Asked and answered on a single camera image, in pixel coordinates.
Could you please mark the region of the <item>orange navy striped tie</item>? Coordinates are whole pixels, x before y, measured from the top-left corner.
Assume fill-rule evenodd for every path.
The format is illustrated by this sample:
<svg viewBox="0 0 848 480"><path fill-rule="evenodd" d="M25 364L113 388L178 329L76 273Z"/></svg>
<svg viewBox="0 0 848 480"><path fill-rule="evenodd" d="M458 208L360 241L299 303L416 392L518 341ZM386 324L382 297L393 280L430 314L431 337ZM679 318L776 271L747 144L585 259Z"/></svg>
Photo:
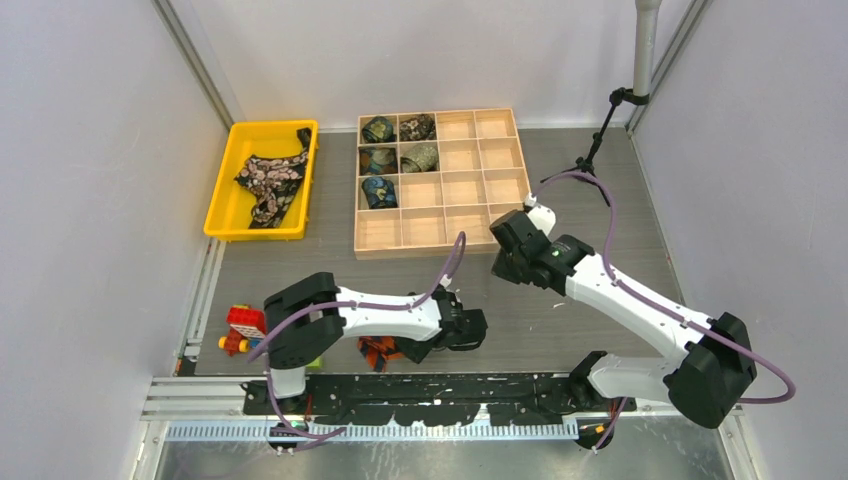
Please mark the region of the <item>orange navy striped tie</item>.
<svg viewBox="0 0 848 480"><path fill-rule="evenodd" d="M405 357L391 336L359 337L357 348L374 372L384 372L390 360Z"/></svg>

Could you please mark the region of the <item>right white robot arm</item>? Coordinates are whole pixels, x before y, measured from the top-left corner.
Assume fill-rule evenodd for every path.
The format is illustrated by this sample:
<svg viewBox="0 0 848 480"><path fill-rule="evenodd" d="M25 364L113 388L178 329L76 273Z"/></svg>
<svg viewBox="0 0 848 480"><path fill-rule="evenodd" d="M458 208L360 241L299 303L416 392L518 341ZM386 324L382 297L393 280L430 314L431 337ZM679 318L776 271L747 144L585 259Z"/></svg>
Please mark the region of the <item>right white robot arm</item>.
<svg viewBox="0 0 848 480"><path fill-rule="evenodd" d="M756 379L744 322L690 310L606 265L604 256L571 235L555 240L536 216L512 210L490 231L499 245L495 276L552 290L615 320L650 344L656 358L590 352L567 379L574 406L596 410L608 399L639 398L673 405L693 423L717 428Z"/></svg>

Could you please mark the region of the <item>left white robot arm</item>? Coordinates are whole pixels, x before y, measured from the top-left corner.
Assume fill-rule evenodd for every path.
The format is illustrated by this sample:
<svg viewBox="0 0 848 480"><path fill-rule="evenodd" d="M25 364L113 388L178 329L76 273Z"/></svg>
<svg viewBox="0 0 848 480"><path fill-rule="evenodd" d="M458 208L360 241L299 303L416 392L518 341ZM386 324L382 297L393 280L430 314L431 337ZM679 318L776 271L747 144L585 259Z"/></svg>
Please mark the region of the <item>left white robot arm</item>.
<svg viewBox="0 0 848 480"><path fill-rule="evenodd" d="M419 364L433 351L480 347L485 315L466 309L447 280L423 294L392 296L351 290L318 272L268 297L268 333L249 359L267 356L270 403L284 414L298 412L307 398L306 366L343 339L361 340L376 371L392 356Z"/></svg>

